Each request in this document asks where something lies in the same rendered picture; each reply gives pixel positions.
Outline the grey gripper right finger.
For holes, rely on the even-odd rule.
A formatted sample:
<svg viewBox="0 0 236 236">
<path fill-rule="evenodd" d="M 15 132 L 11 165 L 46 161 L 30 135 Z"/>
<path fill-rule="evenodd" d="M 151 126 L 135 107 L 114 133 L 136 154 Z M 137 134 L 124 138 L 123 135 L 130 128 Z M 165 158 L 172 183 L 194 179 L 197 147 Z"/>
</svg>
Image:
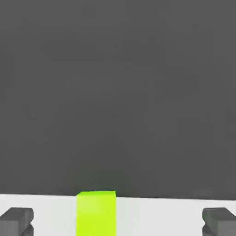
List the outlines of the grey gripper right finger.
<svg viewBox="0 0 236 236">
<path fill-rule="evenodd" d="M 227 208 L 204 208 L 202 236 L 236 236 L 236 216 Z"/>
</svg>

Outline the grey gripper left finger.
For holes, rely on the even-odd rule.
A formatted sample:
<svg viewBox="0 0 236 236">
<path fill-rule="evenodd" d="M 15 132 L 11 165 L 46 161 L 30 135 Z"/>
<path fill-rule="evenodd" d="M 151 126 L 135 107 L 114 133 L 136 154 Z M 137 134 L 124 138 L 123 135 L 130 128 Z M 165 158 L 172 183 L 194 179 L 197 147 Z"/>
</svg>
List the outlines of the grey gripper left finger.
<svg viewBox="0 0 236 236">
<path fill-rule="evenodd" d="M 11 207 L 0 216 L 0 236 L 34 236 L 32 208 Z"/>
</svg>

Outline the large yellow-green box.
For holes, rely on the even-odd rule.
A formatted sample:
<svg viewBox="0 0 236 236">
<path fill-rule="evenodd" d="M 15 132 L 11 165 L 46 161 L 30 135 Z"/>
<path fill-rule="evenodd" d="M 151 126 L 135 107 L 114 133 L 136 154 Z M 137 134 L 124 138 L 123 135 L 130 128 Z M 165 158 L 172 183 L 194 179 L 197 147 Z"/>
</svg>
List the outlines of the large yellow-green box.
<svg viewBox="0 0 236 236">
<path fill-rule="evenodd" d="M 80 192 L 76 207 L 76 236 L 116 236 L 115 191 Z"/>
</svg>

